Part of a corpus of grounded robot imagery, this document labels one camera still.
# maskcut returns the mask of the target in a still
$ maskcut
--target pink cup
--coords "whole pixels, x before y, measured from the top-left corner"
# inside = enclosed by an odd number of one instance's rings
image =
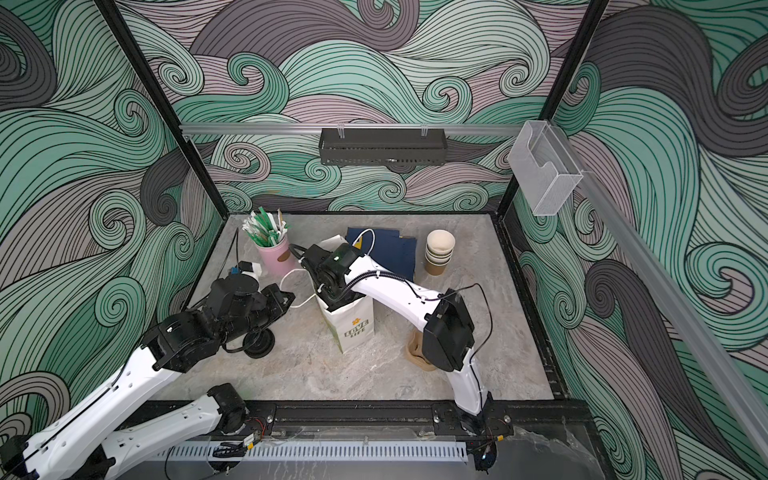
[[[299,268],[299,263],[288,250],[288,235],[274,247],[261,247],[256,245],[261,255],[264,268],[277,278],[282,278],[294,268]]]

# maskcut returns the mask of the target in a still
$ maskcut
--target wall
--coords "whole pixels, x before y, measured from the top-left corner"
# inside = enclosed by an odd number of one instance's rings
[[[768,2],[608,12],[555,121],[733,361],[768,392]],[[512,236],[620,478],[768,478],[579,190]]]
[[[92,0],[0,7],[0,442],[178,311],[221,218]]]
[[[332,124],[534,119],[587,3],[118,0],[182,122]],[[231,210],[495,210],[511,175],[509,138],[454,137],[450,164],[411,170],[326,167],[318,140],[197,142]]]

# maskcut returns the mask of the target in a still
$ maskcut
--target clear acrylic holder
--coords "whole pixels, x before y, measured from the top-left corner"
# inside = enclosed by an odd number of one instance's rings
[[[507,158],[535,216],[557,215],[576,188],[583,177],[576,155],[561,128],[548,121],[525,122]]]

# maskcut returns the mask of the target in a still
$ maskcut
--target blue folded cloth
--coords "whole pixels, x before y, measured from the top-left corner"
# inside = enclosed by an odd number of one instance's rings
[[[365,228],[347,228],[346,241],[352,243]],[[413,281],[416,270],[416,238],[400,237],[400,230],[374,228],[376,243],[373,244],[371,257],[390,272],[404,276]],[[373,235],[366,233],[362,236],[363,252],[371,247]]]

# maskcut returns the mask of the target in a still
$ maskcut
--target white cable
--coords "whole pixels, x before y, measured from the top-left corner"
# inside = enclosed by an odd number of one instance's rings
[[[286,279],[286,278],[287,278],[287,277],[288,277],[288,276],[289,276],[291,273],[293,273],[293,272],[306,272],[306,274],[307,274],[307,275],[309,275],[309,274],[310,274],[310,272],[308,272],[307,270],[305,270],[305,269],[303,269],[303,268],[294,268],[294,269],[293,269],[293,270],[291,270],[290,272],[288,272],[288,273],[286,273],[285,275],[283,275],[283,279],[280,281],[280,286],[278,286],[277,288],[279,288],[280,290],[282,290],[282,289],[283,289],[283,282],[284,282],[284,281],[285,281],[285,279]],[[309,302],[309,301],[310,301],[310,300],[311,300],[311,299],[312,299],[314,296],[317,296],[317,293],[313,293],[312,295],[310,295],[310,297],[309,297],[308,299],[304,300],[304,301],[303,301],[302,303],[300,303],[299,305],[291,305],[291,306],[290,306],[290,308],[299,308],[300,306],[304,306],[304,303],[307,303],[307,302]]]
[[[373,246],[376,244],[376,232],[374,232],[372,228],[366,228],[365,230],[363,230],[362,232],[360,232],[360,235],[358,235],[358,236],[357,236],[357,238],[355,239],[355,241],[354,241],[354,242],[352,242],[352,245],[354,245],[355,243],[357,243],[357,240],[360,240],[360,239],[362,238],[362,235],[363,235],[365,232],[370,232],[370,233],[371,233],[371,235],[373,235],[373,239],[371,240],[371,247],[368,249],[368,253],[366,254],[366,255],[370,255],[370,254],[371,254],[371,252],[373,252]]]

